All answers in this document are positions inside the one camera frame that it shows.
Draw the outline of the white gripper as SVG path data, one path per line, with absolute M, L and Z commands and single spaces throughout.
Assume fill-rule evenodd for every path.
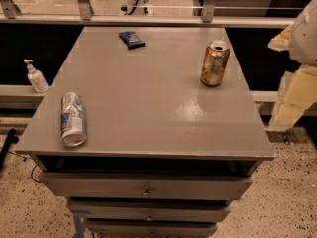
M 287 131 L 317 102 L 317 0 L 311 0 L 295 19 L 268 43 L 272 50 L 288 51 L 302 65 L 281 79 L 269 129 Z

